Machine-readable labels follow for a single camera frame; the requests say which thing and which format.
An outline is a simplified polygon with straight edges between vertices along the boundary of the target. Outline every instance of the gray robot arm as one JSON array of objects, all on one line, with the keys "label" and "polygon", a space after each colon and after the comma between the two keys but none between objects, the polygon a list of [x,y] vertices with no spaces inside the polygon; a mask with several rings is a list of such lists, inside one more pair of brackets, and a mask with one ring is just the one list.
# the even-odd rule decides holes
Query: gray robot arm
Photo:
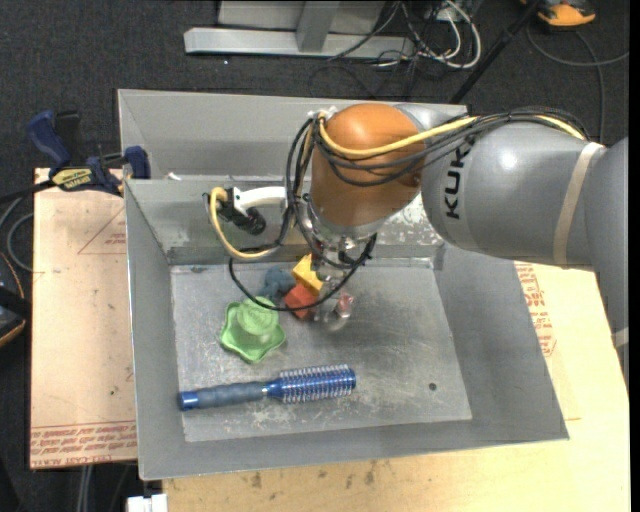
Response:
[{"label": "gray robot arm", "polygon": [[[400,108],[424,129],[433,123],[432,112]],[[607,148],[526,122],[477,137],[422,175],[427,216],[451,244],[592,269],[618,347],[629,337],[627,189],[628,138]]]}]

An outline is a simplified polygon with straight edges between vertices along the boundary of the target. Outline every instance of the clamp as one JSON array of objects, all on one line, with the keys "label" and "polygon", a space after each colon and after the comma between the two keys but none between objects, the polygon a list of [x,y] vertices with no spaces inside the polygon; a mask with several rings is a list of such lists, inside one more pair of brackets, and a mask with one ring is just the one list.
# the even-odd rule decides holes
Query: clamp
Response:
[{"label": "clamp", "polygon": [[123,155],[105,159],[90,156],[85,165],[71,165],[71,153],[56,132],[54,114],[45,110],[33,117],[27,125],[27,135],[40,151],[53,160],[49,171],[49,184],[67,192],[98,190],[117,196],[122,195],[122,180],[111,174],[105,166],[126,166],[124,179],[149,179],[151,168],[147,153],[140,146],[128,147]]}]

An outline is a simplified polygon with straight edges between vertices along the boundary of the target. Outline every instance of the cardboard sheet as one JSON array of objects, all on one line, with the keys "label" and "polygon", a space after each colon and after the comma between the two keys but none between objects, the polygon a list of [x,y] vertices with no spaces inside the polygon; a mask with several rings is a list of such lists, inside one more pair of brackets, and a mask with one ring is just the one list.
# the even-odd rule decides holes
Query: cardboard sheet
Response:
[{"label": "cardboard sheet", "polygon": [[35,196],[32,469],[137,456],[125,236],[121,198]]}]

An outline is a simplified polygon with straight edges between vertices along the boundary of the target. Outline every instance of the blue object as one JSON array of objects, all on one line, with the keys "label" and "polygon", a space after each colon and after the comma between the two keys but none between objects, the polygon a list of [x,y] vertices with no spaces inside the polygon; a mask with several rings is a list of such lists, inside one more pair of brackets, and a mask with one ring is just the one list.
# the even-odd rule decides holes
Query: blue object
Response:
[{"label": "blue object", "polygon": [[[36,148],[53,159],[54,165],[49,170],[49,179],[62,190],[67,192],[98,190],[121,195],[122,181],[109,172],[102,158],[97,156],[87,158],[86,167],[69,166],[71,154],[55,131],[54,114],[51,110],[45,110],[34,116],[27,124],[27,134]],[[128,147],[124,155],[116,158],[115,161],[110,160],[113,165],[118,162],[128,162],[131,165],[133,178],[149,179],[151,177],[147,153],[140,146]]]},{"label": "blue object", "polygon": [[53,112],[51,110],[40,112],[29,121],[27,135],[40,151],[53,159],[54,168],[59,169],[71,161],[69,151],[64,147],[62,139],[53,127]]},{"label": "blue object", "polygon": [[270,382],[225,384],[178,394],[181,410],[206,409],[276,398],[285,404],[348,396],[356,387],[356,374],[346,364],[285,370]]},{"label": "blue object", "polygon": [[143,180],[151,178],[151,166],[147,153],[140,146],[130,146],[125,149],[124,158],[131,165],[133,178]]},{"label": "blue object", "polygon": [[277,302],[281,295],[286,295],[296,285],[296,279],[290,272],[278,267],[270,268],[264,277],[264,286],[258,295]]}]

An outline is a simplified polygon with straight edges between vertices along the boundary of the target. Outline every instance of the brush bristles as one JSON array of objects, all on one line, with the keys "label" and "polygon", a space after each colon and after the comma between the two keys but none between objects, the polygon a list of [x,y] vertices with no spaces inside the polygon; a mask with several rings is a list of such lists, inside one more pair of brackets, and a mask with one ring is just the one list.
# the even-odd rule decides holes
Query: brush bristles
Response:
[{"label": "brush bristles", "polygon": [[339,398],[355,387],[355,374],[346,364],[285,370],[280,379],[282,401],[287,404]]}]

